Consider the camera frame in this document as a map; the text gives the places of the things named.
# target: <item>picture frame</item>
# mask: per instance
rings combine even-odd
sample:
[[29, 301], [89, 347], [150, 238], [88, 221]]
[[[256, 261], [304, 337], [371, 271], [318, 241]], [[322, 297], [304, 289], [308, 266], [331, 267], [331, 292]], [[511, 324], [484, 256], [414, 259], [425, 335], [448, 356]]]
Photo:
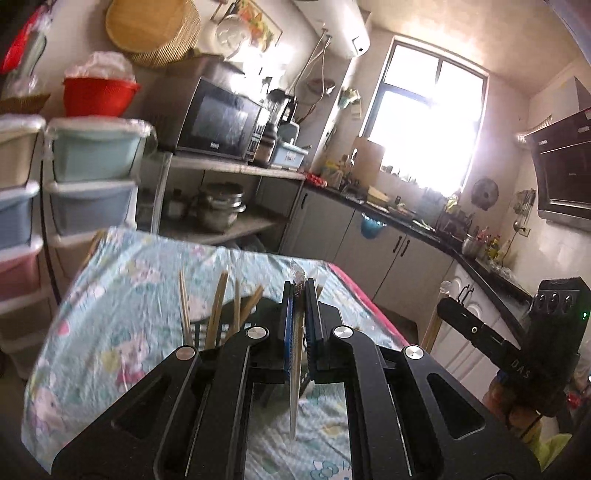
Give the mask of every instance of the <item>picture frame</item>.
[[226, 12], [248, 23], [252, 34], [251, 46], [265, 53], [279, 42], [283, 30], [252, 0], [236, 0]]

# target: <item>basket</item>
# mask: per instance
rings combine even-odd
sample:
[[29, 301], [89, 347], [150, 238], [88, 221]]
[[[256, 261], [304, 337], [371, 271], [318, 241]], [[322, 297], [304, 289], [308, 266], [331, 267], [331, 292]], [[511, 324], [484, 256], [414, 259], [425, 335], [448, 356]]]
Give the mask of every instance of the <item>basket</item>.
[[50, 94], [31, 95], [28, 97], [12, 97], [0, 100], [0, 115], [17, 113], [19, 115], [36, 115], [45, 106]]
[[121, 116], [135, 94], [139, 83], [97, 78], [64, 79], [66, 116]]

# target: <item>ceiling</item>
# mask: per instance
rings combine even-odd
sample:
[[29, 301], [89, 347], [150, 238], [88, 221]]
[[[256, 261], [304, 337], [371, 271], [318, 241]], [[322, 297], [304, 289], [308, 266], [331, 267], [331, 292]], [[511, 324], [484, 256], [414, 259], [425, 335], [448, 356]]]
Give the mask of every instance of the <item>ceiling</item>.
[[375, 25], [445, 48], [532, 96], [580, 50], [543, 0], [358, 0]]

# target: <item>metal screw cap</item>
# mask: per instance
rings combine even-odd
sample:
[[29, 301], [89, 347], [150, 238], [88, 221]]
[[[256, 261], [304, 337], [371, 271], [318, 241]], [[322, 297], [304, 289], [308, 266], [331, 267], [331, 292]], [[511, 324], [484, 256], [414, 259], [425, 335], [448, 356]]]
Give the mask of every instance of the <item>metal screw cap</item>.
[[407, 357], [409, 357], [412, 360], [419, 360], [423, 358], [423, 355], [425, 354], [425, 352], [423, 352], [423, 349], [417, 345], [411, 345], [406, 347], [404, 349], [404, 353]]
[[195, 349], [189, 346], [182, 346], [177, 350], [179, 360], [191, 360], [195, 356]]
[[267, 335], [267, 329], [263, 327], [252, 327], [248, 329], [246, 334], [253, 340], [258, 340]]
[[351, 338], [353, 336], [353, 329], [350, 327], [337, 327], [335, 328], [335, 335], [339, 338]]

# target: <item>kitchen cabinet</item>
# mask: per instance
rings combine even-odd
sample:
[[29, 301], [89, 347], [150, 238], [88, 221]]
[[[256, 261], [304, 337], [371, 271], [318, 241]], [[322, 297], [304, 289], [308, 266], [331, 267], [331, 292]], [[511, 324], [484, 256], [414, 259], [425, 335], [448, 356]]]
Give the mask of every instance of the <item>kitchen cabinet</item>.
[[[464, 300], [465, 308], [518, 346], [501, 314], [460, 265], [454, 264], [446, 279], [452, 282], [452, 297], [457, 299], [456, 292], [463, 290], [460, 299]], [[488, 391], [489, 384], [498, 371], [487, 357], [445, 322], [441, 324], [431, 355], [479, 400]]]
[[372, 299], [407, 236], [385, 226], [376, 238], [368, 239], [361, 233], [362, 222], [363, 214], [355, 212], [334, 263]]
[[374, 303], [415, 322], [420, 341], [436, 306], [441, 282], [451, 264], [451, 257], [437, 248], [419, 239], [406, 237]]
[[304, 188], [280, 253], [332, 262], [354, 212], [347, 205]]

